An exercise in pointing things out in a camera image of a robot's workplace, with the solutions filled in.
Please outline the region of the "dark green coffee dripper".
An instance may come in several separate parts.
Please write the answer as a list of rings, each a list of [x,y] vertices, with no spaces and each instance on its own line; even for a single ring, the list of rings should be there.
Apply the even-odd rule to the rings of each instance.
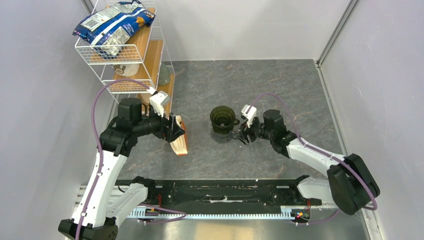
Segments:
[[[212,131],[216,134],[227,135],[234,126],[240,124],[232,108],[220,105],[211,110],[209,119],[211,121]]]

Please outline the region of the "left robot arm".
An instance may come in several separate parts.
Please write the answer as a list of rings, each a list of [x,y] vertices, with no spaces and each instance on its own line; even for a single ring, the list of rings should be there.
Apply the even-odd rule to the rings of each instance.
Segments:
[[[156,111],[155,100],[143,104],[136,97],[124,98],[107,128],[98,134],[96,160],[82,199],[72,217],[63,219],[58,231],[70,240],[114,240],[130,213],[141,203],[157,198],[153,179],[135,177],[113,203],[115,183],[139,137],[154,135],[172,143],[185,134],[180,116]]]

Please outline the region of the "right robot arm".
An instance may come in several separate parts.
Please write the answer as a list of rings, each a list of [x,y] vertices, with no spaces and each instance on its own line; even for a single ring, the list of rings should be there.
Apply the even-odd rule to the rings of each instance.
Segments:
[[[375,210],[381,190],[364,160],[357,154],[336,154],[311,144],[288,130],[279,110],[263,113],[245,105],[241,110],[242,123],[238,139],[245,145],[258,139],[269,141],[273,150],[289,159],[299,161],[325,176],[324,180],[307,177],[288,191],[289,200],[300,205],[307,199],[334,203],[347,215],[361,209]]]

